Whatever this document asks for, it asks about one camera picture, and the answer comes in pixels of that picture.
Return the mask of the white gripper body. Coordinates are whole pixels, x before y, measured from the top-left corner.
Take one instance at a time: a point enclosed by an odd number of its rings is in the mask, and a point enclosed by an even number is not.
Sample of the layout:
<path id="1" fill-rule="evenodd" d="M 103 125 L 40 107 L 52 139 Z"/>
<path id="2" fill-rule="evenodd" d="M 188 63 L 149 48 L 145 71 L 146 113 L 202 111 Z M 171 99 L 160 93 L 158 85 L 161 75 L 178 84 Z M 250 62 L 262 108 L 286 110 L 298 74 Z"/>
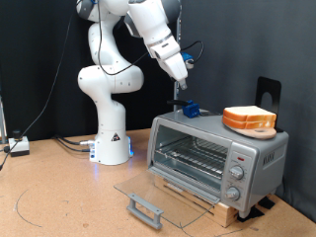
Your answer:
<path id="1" fill-rule="evenodd" d="M 160 67 L 179 83 L 185 83 L 188 71 L 180 54 L 180 46 L 174 39 L 165 40 L 151 47 L 152 56 Z"/>

